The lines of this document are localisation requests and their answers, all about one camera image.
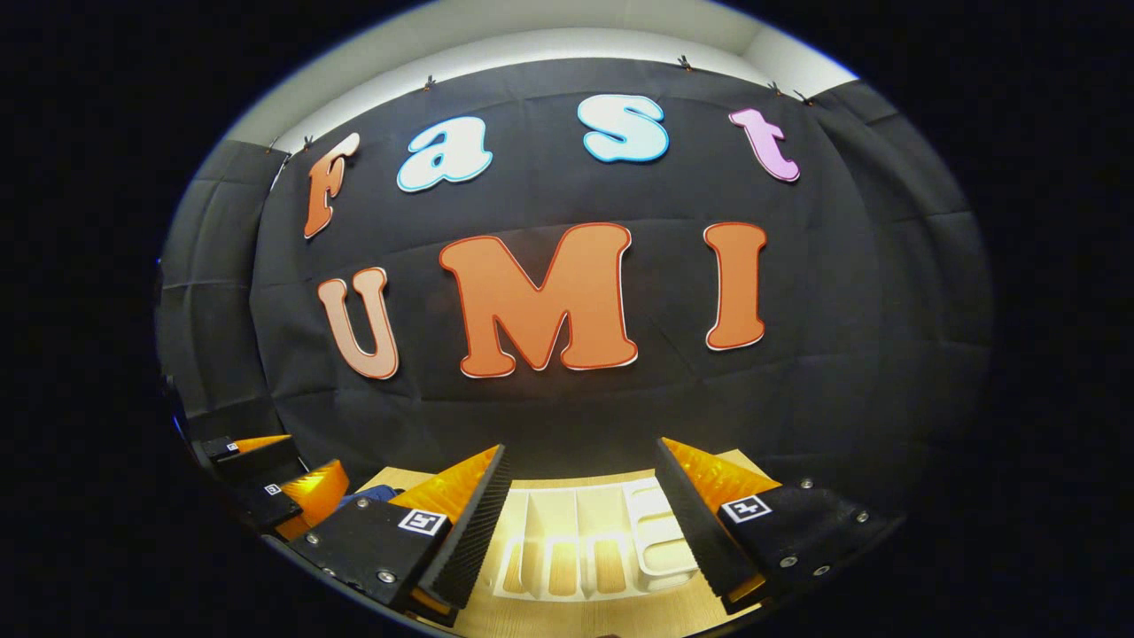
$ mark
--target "pink letter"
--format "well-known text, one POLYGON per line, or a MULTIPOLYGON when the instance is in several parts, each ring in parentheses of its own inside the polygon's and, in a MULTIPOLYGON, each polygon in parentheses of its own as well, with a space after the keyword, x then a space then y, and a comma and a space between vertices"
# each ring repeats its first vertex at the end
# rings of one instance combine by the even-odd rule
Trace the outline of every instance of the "pink letter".
POLYGON ((744 109, 728 116, 729 121, 743 126, 748 134, 752 152, 764 170, 782 181, 795 181, 799 178, 799 167, 792 160, 784 159, 776 145, 776 139, 784 138, 784 131, 775 124, 764 121, 764 116, 756 109, 744 109))

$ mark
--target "white plastic tray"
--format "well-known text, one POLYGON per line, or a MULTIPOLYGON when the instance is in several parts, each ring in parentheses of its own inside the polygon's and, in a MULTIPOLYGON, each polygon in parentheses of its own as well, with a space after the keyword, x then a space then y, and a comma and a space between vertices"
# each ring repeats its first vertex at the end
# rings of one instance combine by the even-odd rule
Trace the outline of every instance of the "white plastic tray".
POLYGON ((513 490, 493 594, 582 602, 642 596, 686 582, 696 562, 658 480, 513 490))

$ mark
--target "letter m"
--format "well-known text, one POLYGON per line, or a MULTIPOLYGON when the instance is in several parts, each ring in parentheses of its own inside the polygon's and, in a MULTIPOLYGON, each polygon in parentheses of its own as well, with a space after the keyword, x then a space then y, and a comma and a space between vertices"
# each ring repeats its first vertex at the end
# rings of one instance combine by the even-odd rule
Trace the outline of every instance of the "letter m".
POLYGON ((536 287, 497 237, 469 237, 441 250, 441 265, 457 278, 468 357, 460 372, 473 378, 505 377, 516 359, 500 349, 497 324, 535 371, 569 321, 560 360, 572 371, 616 368, 637 359, 626 339, 621 258, 631 232, 617 223, 583 223, 559 239, 543 284, 536 287))

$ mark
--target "black fabric backdrop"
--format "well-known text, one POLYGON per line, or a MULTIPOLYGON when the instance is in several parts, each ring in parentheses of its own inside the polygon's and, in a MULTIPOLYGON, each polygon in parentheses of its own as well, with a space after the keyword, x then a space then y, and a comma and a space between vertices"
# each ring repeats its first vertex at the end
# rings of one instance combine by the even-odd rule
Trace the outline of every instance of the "black fabric backdrop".
MULTIPOLYGON (((280 161, 262 151, 239 158, 259 167, 259 184, 271 182, 280 161)), ((251 170, 238 163, 227 170, 251 170)), ((200 207, 204 188, 194 181, 183 210, 200 207)), ((242 255, 254 253, 251 279, 238 278, 251 281, 259 360, 247 349, 244 288, 210 288, 206 297, 209 274, 171 282, 167 273, 167 295, 200 290, 193 299, 178 296, 177 312, 162 318, 180 317, 197 337, 176 352, 166 341, 167 371, 232 361, 225 375, 191 373, 185 383, 202 390, 188 394, 256 407, 270 397, 308 466, 340 459, 353 487, 387 465, 439 471, 496 443, 509 446, 518 477, 632 471, 652 467, 653 440, 669 436, 714 452, 739 448, 789 474, 796 467, 822 474, 841 459, 860 466, 852 473, 857 480, 844 477, 853 484, 844 490, 898 505, 926 462, 926 446, 963 439, 987 368, 991 291, 970 205, 908 121, 861 82, 807 107, 768 87, 670 65, 530 62, 404 95, 321 136, 285 164, 259 227, 256 202, 228 203, 227 190, 211 193, 210 210, 231 211, 225 232, 209 232, 205 223, 220 213, 202 216, 198 229, 181 221, 197 216, 179 212, 163 265, 191 244, 204 263, 232 262, 225 253, 235 243, 242 255), (665 110, 668 152, 644 164, 592 158, 576 108, 599 93, 655 101, 665 110), (743 129, 728 120, 743 108, 760 110, 785 133, 782 153, 802 171, 796 182, 773 179, 756 162, 743 129), (491 165, 467 182, 401 192, 395 179, 408 141, 457 116, 485 121, 491 165), (308 170, 350 133, 362 143, 347 160, 335 216, 306 240, 308 170), (543 372, 521 361, 502 380, 462 375, 459 297, 438 264, 440 249, 493 233, 539 283, 562 232, 587 221, 615 221, 633 235, 623 295, 638 360, 578 373, 555 356, 543 372), (768 233, 760 257, 765 335, 728 352, 704 344, 716 317, 717 265, 701 232, 719 221, 755 223, 768 233), (324 280, 349 281, 375 265, 389 275, 386 303, 400 358, 386 382, 347 366, 315 294, 324 280), (232 313, 225 321, 230 337, 206 342, 217 334, 214 307, 232 313)), ((354 326, 367 326, 357 294, 348 295, 347 308, 354 326)), ((369 330, 356 334, 364 349, 373 347, 369 330)), ((566 340, 565 327, 557 354, 566 340)), ((507 339, 501 343, 515 352, 507 339)), ((223 423, 245 434, 248 420, 231 403, 212 399, 191 416, 205 420, 227 409, 232 417, 223 423)), ((276 432, 271 418, 253 412, 257 427, 276 432)), ((208 423, 210 435, 221 432, 217 419, 208 423)))

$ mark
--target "wooden table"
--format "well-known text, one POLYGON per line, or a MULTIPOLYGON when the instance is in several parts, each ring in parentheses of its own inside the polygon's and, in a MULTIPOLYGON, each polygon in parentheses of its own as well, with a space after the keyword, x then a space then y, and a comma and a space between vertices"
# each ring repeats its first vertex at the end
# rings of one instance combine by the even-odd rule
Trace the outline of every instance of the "wooden table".
MULTIPOLYGON (((717 457, 742 468, 764 474, 738 450, 717 457)), ((511 487, 513 490, 586 487, 626 483, 652 476, 653 470, 642 470, 576 479, 514 480, 511 487)), ((433 475, 424 473, 386 468, 359 488, 359 492, 376 485, 409 490, 432 477, 433 475)), ((493 536, 468 605, 457 615, 456 624, 451 629, 422 619, 418 619, 418 622, 466 638, 533 636, 598 638, 609 635, 619 638, 678 638, 717 627, 759 609, 752 606, 737 614, 726 614, 720 599, 712 595, 709 584, 700 571, 684 585, 645 596, 613 601, 551 603, 493 596, 493 579, 497 578, 497 568, 503 559, 505 542, 506 539, 500 538, 499 534, 493 536)))

